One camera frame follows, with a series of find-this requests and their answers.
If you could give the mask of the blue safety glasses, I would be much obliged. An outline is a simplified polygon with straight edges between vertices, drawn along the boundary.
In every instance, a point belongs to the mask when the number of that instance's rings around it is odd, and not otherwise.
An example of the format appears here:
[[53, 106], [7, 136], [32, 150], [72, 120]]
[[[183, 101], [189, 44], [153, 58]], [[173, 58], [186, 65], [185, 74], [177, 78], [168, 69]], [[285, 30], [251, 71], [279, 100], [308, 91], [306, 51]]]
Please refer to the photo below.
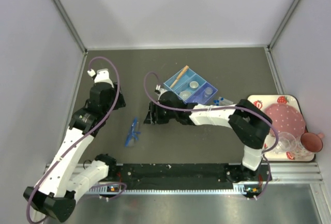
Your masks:
[[129, 128], [126, 141], [125, 141], [125, 147], [131, 147], [134, 146], [134, 144], [139, 140], [140, 132], [140, 123], [137, 117], [135, 117], [132, 121], [132, 124]]

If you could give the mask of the large white evaporating dish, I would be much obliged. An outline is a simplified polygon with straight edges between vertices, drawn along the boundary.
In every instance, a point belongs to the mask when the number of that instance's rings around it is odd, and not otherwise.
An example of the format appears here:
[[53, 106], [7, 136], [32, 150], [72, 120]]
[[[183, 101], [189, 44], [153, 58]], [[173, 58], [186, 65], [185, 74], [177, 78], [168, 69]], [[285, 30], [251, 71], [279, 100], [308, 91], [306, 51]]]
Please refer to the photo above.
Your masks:
[[186, 101], [191, 96], [191, 92], [190, 91], [181, 91], [179, 96], [181, 97], [181, 99], [183, 101]]

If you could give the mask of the blue plastic bin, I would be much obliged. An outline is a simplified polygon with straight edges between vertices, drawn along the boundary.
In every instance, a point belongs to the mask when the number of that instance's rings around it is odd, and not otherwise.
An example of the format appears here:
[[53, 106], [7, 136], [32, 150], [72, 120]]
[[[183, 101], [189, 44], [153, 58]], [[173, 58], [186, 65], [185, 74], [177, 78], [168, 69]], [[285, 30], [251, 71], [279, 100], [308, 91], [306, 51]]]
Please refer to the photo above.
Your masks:
[[163, 86], [172, 91], [184, 103], [206, 104], [218, 92], [217, 88], [185, 66], [179, 72], [167, 79]]

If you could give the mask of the small white crucible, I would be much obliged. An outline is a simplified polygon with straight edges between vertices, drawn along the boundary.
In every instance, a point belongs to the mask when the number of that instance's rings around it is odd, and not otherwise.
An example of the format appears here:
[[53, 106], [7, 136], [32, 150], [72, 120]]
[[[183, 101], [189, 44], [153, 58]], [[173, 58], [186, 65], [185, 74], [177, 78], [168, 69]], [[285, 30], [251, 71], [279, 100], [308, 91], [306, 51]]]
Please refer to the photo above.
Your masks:
[[197, 81], [191, 81], [189, 86], [191, 89], [196, 90], [199, 87], [199, 83]]

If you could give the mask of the wooden test tube clamp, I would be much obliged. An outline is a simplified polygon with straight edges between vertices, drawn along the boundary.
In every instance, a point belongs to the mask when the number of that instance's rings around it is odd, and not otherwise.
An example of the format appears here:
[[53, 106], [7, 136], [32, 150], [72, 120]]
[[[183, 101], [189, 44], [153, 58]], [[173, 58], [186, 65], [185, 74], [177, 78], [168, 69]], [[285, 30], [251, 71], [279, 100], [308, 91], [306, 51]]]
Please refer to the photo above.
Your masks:
[[189, 66], [186, 65], [182, 71], [178, 74], [178, 76], [176, 77], [176, 79], [174, 80], [174, 82], [171, 84], [170, 88], [172, 88], [178, 81], [179, 79], [186, 73], [186, 71], [189, 69]]

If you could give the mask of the small glass flask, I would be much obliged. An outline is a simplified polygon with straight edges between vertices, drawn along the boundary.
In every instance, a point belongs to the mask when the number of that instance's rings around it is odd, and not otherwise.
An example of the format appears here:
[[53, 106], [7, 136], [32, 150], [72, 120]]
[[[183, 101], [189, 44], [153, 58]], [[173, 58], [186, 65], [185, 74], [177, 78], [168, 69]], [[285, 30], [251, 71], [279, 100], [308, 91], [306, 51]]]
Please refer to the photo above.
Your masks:
[[203, 99], [207, 100], [213, 94], [213, 89], [211, 87], [207, 87], [203, 92]]

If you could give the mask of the clear test tube rack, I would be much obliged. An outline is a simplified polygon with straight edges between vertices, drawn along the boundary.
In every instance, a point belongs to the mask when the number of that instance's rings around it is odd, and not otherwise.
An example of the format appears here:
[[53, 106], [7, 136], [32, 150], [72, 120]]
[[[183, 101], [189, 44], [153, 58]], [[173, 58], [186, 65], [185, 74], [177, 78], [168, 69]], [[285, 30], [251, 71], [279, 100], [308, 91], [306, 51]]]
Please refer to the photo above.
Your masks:
[[218, 99], [216, 99], [216, 100], [219, 102], [219, 104], [220, 104], [219, 106], [229, 106], [229, 105], [232, 105], [232, 104], [233, 104], [233, 102], [230, 101], [230, 100], [228, 100], [228, 99], [225, 99], [225, 98], [224, 98], [224, 100], [221, 101], [220, 98], [221, 98], [221, 97], [219, 97]]

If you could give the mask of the glass beaker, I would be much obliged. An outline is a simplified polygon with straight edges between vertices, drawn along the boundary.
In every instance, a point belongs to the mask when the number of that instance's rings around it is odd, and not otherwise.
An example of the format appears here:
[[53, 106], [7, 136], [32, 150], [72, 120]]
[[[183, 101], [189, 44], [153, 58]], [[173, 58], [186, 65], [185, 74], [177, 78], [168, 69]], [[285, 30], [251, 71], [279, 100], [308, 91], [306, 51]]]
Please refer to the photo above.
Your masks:
[[198, 94], [194, 96], [194, 99], [192, 100], [192, 102], [194, 103], [198, 103], [198, 104], [203, 104], [204, 103], [204, 96], [203, 94]]

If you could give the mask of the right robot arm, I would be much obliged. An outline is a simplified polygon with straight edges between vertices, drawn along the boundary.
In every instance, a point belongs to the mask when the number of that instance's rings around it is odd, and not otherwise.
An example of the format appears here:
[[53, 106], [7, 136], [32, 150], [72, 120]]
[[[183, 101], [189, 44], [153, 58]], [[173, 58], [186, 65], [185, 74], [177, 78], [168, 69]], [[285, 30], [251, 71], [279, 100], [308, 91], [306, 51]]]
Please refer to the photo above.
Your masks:
[[144, 124], [167, 124], [176, 120], [182, 125], [222, 126], [232, 129], [244, 145], [242, 176], [251, 181], [260, 175], [262, 149], [273, 121], [253, 103], [242, 99], [229, 106], [206, 106], [185, 103], [171, 91], [157, 91], [158, 100], [149, 103]]

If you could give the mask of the strawberry pattern tray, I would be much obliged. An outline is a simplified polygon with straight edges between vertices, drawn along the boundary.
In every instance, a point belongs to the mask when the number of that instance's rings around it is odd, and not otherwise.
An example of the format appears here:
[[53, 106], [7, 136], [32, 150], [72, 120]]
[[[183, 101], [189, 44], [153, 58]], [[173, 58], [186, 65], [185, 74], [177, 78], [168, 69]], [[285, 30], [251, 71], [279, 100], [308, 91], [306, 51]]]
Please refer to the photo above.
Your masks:
[[[274, 103], [285, 103], [287, 105], [290, 105], [290, 106], [296, 108], [301, 113], [297, 99], [291, 95], [250, 95], [248, 97], [248, 100], [251, 103], [253, 103], [255, 105], [255, 107], [260, 109], [262, 112], [268, 106], [270, 106]], [[295, 160], [292, 153], [293, 153], [293, 151], [276, 154], [276, 153], [274, 153], [274, 151], [272, 149], [269, 152], [265, 153], [265, 156], [269, 161], [277, 161], [277, 162], [280, 162], [280, 161], [283, 161], [283, 162], [285, 162], [285, 161], [286, 162], [288, 162], [288, 161], [310, 162], [310, 161], [313, 161], [314, 157], [315, 157], [315, 155], [314, 155], [313, 158], [310, 158], [308, 160]]]

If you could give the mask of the pink plate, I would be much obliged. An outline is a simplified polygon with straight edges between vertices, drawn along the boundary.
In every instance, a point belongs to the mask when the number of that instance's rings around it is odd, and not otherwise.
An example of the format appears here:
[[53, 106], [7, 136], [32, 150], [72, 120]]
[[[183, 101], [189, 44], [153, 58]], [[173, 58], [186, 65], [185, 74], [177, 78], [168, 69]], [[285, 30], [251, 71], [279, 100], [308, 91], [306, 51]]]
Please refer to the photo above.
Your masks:
[[263, 111], [273, 122], [278, 133], [287, 132], [298, 138], [305, 132], [306, 123], [302, 114], [285, 103], [274, 103]]

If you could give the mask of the clear plastic cup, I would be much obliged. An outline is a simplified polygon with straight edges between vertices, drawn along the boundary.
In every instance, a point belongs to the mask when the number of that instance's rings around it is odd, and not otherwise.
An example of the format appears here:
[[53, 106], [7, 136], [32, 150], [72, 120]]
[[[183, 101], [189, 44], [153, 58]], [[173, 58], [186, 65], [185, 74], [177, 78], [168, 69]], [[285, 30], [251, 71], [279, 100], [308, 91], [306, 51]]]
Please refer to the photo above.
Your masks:
[[295, 150], [297, 146], [296, 138], [288, 132], [280, 132], [278, 134], [278, 143], [273, 149], [274, 153], [286, 153]]

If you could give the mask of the clear glass on tray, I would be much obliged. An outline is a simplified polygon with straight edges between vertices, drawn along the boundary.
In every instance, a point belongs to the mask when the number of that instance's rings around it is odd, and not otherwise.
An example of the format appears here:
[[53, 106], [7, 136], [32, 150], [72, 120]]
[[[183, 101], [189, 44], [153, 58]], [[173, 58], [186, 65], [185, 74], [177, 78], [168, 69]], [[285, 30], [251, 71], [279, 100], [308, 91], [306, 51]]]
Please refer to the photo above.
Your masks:
[[296, 148], [293, 150], [295, 160], [308, 160], [314, 157], [314, 153], [308, 151], [300, 141], [297, 142]]

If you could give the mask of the red funnel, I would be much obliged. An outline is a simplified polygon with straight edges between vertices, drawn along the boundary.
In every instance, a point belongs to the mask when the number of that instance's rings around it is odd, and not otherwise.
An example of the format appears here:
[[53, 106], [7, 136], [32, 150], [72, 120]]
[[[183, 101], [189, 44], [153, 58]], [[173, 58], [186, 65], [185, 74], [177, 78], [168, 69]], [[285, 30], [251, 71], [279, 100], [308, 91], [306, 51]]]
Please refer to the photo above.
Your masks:
[[300, 138], [301, 145], [309, 152], [318, 153], [323, 148], [323, 133], [306, 132]]

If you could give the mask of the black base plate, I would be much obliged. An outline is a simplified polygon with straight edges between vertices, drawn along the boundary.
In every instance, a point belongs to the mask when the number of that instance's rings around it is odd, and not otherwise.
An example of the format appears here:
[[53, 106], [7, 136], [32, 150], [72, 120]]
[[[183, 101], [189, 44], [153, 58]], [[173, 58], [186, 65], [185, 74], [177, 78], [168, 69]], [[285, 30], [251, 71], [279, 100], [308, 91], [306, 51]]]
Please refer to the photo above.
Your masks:
[[127, 189], [229, 189], [239, 182], [268, 178], [267, 165], [251, 172], [228, 163], [127, 163], [113, 166], [104, 182], [124, 182]]

